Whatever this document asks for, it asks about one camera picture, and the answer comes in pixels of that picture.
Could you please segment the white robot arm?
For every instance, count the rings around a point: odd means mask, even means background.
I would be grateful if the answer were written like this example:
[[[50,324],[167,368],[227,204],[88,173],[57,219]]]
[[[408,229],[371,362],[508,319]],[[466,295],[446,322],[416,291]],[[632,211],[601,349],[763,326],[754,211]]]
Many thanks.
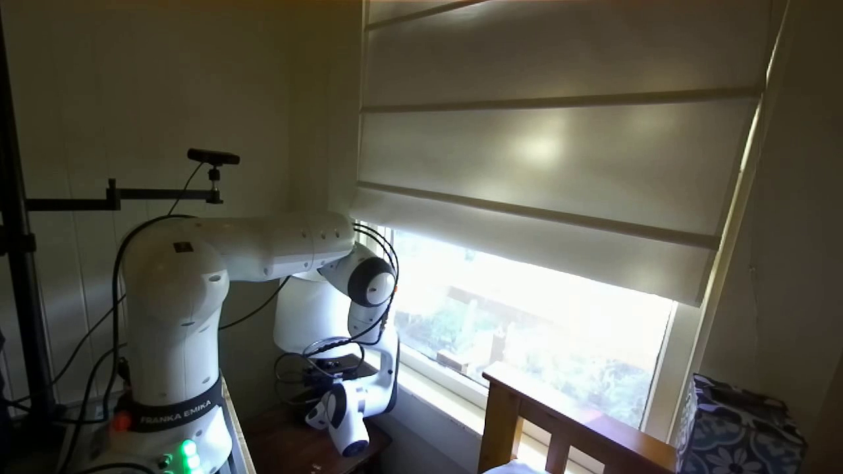
[[[80,474],[221,474],[234,451],[218,362],[221,308],[234,282],[317,274],[341,295],[349,331],[313,337],[308,357],[378,349],[371,376],[326,381],[306,424],[345,458],[370,447],[366,422],[393,403],[399,335],[388,329],[401,262],[384,237],[342,212],[273,219],[164,216],[123,239],[127,391],[102,447]]]

